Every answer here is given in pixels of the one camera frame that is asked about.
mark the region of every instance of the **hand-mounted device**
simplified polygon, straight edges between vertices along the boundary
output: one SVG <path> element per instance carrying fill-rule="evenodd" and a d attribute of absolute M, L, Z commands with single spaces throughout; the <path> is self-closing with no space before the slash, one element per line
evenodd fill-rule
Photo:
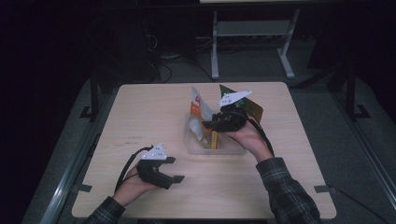
<path fill-rule="evenodd" d="M 169 189 L 172 184 L 180 183 L 184 179 L 184 175 L 171 177 L 160 172 L 159 168 L 162 164 L 174 163 L 176 158 L 166 156 L 163 144 L 159 144 L 156 147 L 143 147 L 131 156 L 120 174 L 115 191 L 122 184 L 123 178 L 134 158 L 144 150 L 148 152 L 142 156 L 142 160 L 136 166 L 137 174 L 143 181 L 163 189 Z"/>
<path fill-rule="evenodd" d="M 218 106 L 221 106 L 220 112 L 212 115 L 211 121 L 202 121 L 202 124 L 207 129 L 211 129 L 219 133 L 226 133 L 238 131 L 244 127 L 247 121 L 249 121 L 259 132 L 265 144 L 268 146 L 268 149 L 274 155 L 274 150 L 271 146 L 271 143 L 265 135 L 260 123 L 257 123 L 254 119 L 251 119 L 247 112 L 237 105 L 239 100 L 247 97 L 251 93 L 252 91 L 239 91 L 224 94 L 218 103 Z"/>

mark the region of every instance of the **metal stand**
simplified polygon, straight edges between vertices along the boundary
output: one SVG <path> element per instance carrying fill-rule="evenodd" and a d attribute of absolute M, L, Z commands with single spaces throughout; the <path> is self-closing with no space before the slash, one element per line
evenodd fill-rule
<path fill-rule="evenodd" d="M 363 105 L 357 105 L 360 113 L 355 113 L 355 86 L 356 74 L 353 65 L 349 64 L 350 61 L 337 63 L 328 69 L 321 71 L 313 77 L 303 81 L 295 86 L 290 86 L 290 89 L 303 89 L 315 83 L 323 77 L 332 74 L 332 79 L 327 84 L 327 89 L 331 92 L 340 91 L 346 83 L 346 113 L 349 117 L 356 121 L 356 119 L 370 118 L 369 113 Z"/>
<path fill-rule="evenodd" d="M 219 79 L 218 63 L 218 36 L 241 36 L 241 35 L 283 35 L 286 37 L 281 49 L 277 50 L 280 61 L 285 69 L 287 78 L 294 78 L 294 73 L 286 56 L 293 36 L 300 9 L 294 10 L 291 20 L 284 21 L 218 21 L 218 12 L 213 14 L 213 44 L 212 44 L 212 78 Z"/>
<path fill-rule="evenodd" d="M 96 81 L 95 72 L 92 71 L 91 73 L 91 114 L 88 113 L 90 110 L 89 106 L 85 106 L 82 110 L 81 114 L 79 115 L 80 118 L 84 119 L 91 119 L 90 122 L 93 122 L 98 114 L 99 110 L 99 103 L 98 103 L 98 83 Z"/>

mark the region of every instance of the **snack package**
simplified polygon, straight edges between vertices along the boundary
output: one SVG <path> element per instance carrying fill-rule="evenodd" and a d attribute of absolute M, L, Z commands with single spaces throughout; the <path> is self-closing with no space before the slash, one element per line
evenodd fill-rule
<path fill-rule="evenodd" d="M 225 86 L 219 85 L 220 97 L 225 93 L 235 92 Z M 253 116 L 258 122 L 262 118 L 262 108 L 250 101 L 248 98 L 239 100 L 238 106 L 246 110 L 249 115 Z M 191 88 L 191 107 L 190 114 L 187 117 L 184 142 L 188 151 L 192 155 L 244 155 L 246 150 L 243 149 L 232 138 L 225 133 L 217 133 L 211 129 L 207 129 L 202 124 L 202 121 L 212 120 L 213 114 L 218 113 L 220 108 L 216 111 L 212 110 L 203 100 L 198 90 Z"/>
<path fill-rule="evenodd" d="M 212 114 L 212 109 L 204 102 L 198 91 L 192 87 L 189 127 L 204 148 L 210 148 L 211 131 L 202 125 L 202 121 L 211 120 Z"/>

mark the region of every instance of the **clear plastic package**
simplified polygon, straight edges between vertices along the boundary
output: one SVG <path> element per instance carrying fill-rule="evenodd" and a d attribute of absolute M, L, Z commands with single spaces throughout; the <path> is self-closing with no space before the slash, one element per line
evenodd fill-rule
<path fill-rule="evenodd" d="M 211 120 L 213 110 L 201 98 L 198 90 L 191 88 L 191 111 L 186 116 L 183 140 L 192 155 L 243 155 L 244 150 L 224 133 L 205 129 L 201 121 Z"/>

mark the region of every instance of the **hand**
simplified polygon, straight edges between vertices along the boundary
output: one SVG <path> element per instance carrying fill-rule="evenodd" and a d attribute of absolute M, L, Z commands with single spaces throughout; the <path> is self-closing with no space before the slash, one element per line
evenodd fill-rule
<path fill-rule="evenodd" d="M 159 188 L 144 182 L 137 174 L 136 166 L 137 164 L 128 171 L 119 189 L 117 189 L 113 195 L 113 199 L 122 206 L 126 206 L 133 202 L 147 191 Z"/>
<path fill-rule="evenodd" d="M 259 132 L 247 121 L 244 127 L 236 132 L 225 133 L 239 143 L 244 149 L 248 150 L 256 158 L 257 162 L 264 161 L 274 156 L 265 145 Z"/>

